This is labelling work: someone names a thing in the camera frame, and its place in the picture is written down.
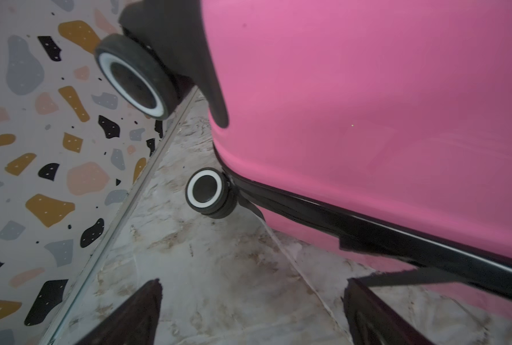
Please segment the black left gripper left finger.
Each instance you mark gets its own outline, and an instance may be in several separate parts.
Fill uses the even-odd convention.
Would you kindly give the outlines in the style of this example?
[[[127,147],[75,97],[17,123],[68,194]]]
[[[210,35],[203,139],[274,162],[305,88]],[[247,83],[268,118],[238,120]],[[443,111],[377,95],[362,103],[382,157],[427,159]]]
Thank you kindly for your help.
[[[161,312],[160,280],[149,280],[77,343],[153,345]]]

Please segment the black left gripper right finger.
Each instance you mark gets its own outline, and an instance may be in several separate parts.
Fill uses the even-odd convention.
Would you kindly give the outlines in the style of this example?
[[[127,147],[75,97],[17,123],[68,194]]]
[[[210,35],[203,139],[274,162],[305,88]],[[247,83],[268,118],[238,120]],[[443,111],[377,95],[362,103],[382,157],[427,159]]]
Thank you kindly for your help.
[[[343,307],[354,344],[433,344],[358,279],[348,280]]]

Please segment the pink hard-shell suitcase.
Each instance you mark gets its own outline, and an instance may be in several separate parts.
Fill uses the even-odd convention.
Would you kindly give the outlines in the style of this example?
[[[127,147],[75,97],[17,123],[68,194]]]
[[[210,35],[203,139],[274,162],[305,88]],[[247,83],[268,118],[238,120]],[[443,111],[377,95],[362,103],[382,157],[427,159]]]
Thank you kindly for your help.
[[[192,210],[512,319],[512,1],[138,1],[119,23],[94,54],[128,103],[208,102]]]

